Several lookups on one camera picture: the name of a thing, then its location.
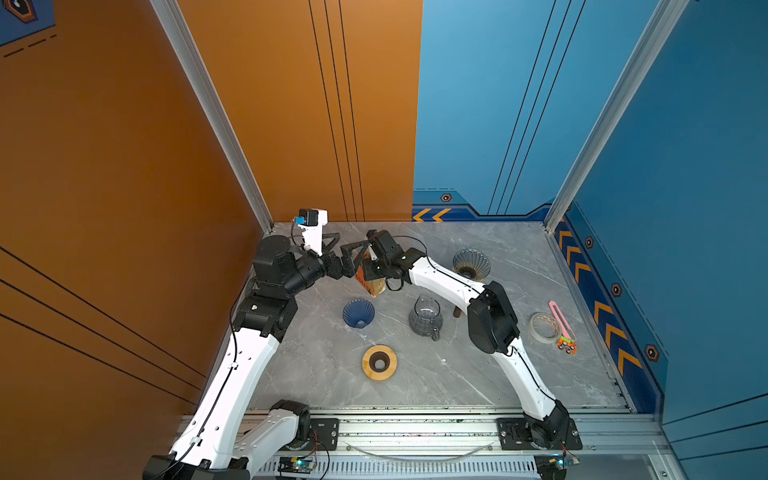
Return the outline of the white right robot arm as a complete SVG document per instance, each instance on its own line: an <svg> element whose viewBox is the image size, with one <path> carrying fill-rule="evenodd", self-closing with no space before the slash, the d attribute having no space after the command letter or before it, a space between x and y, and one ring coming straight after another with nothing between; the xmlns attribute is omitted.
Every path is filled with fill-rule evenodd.
<svg viewBox="0 0 768 480"><path fill-rule="evenodd" d="M459 308L473 345L490 355L514 389L531 443L539 449L581 449L583 442L567 407L546 386L530 360L517 314L504 287L455 273L433 260L425 244L408 250L386 230L366 233L372 257L362 262L367 280L397 279L421 287Z"/></svg>

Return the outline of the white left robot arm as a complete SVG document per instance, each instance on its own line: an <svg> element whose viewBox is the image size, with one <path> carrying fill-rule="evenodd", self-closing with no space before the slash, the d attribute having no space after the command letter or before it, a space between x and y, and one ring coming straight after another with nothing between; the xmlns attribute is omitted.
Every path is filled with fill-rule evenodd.
<svg viewBox="0 0 768 480"><path fill-rule="evenodd" d="M263 238L252 261L253 276L232 321L226 353L192 421L166 455L155 455L145 479L250 479L283 446L309 434L306 405L280 401L268 418L236 441L238 429L267 364L298 310L296 296L323 277L352 278L369 241L333 248L337 234L318 250L300 248L283 235Z"/></svg>

